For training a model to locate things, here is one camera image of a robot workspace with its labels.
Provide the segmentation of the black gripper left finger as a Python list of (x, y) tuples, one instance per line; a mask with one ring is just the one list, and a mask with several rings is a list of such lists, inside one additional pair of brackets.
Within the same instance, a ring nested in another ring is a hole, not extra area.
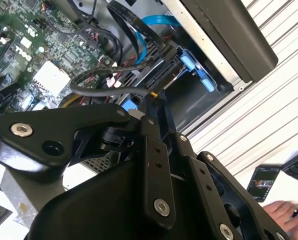
[(176, 220), (170, 176), (170, 135), (176, 127), (165, 99), (146, 96), (138, 109), (115, 103), (0, 115), (0, 164), (38, 182), (59, 179), (67, 167), (109, 152), (139, 167), (140, 217), (158, 228)]

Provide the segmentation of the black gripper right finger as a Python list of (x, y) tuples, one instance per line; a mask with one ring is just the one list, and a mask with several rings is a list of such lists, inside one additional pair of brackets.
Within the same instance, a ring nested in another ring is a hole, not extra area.
[(210, 152), (195, 154), (176, 131), (165, 92), (160, 93), (161, 137), (170, 153), (171, 173), (182, 177), (184, 203), (194, 240), (288, 240), (287, 233)]

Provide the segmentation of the person's bare hand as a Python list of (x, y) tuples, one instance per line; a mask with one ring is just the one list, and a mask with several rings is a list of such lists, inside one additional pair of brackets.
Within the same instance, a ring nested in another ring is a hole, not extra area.
[(278, 200), (265, 205), (263, 209), (292, 240), (298, 240), (298, 215), (292, 217), (296, 210), (294, 202)]

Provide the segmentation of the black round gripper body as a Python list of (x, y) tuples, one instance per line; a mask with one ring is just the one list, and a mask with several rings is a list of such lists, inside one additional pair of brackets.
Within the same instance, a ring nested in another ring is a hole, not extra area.
[(170, 230), (142, 218), (136, 165), (125, 162), (50, 200), (30, 240), (217, 240), (219, 228), (199, 212), (184, 180), (172, 177), (176, 219)]

